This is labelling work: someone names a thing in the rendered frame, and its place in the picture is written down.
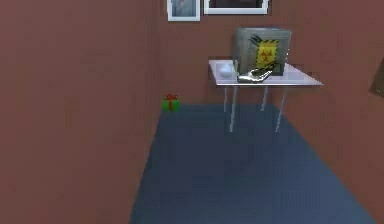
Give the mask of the green gift box red ribbon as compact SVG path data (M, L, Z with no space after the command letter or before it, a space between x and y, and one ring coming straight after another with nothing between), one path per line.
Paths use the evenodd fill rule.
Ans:
M167 94L163 98L162 107L164 111L170 111L170 112L177 111L180 107L179 97L176 94Z

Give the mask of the grey metal crate yellow label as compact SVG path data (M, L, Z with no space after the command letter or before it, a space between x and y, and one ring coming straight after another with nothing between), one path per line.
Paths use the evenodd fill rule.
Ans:
M282 76L291 34L280 28L237 28L232 51L235 71L244 74L253 69L271 70L272 76Z

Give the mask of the small white framed picture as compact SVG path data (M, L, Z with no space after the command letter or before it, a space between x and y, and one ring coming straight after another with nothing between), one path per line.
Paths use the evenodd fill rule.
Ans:
M167 0L170 22L197 22L200 20L200 0Z

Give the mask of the white table with thin legs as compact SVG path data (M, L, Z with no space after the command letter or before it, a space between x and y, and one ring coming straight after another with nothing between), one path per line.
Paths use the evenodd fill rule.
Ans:
M229 125L230 132L234 130L237 93L240 87L263 87L264 88L264 95L263 95L261 110L265 109L269 87L284 88L284 93L283 93L283 97L280 105L280 111L278 114L278 119L277 119L276 128L275 128L275 131L278 131L288 87L322 86L322 83L320 81L312 78L311 76L305 74L304 72L300 71L299 69L289 64L285 65L282 76L269 76L263 82L259 82L259 83L238 82L235 71L234 71L234 65L231 60L210 60L209 68L215 80L215 85L217 87L224 88L224 103L223 103L224 110L227 109L228 89L230 87L233 88L231 117L230 117L230 125Z

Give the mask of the large white framed picture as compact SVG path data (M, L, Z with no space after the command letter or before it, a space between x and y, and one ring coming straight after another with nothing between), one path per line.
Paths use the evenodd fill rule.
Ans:
M269 0L203 0L208 15L265 15Z

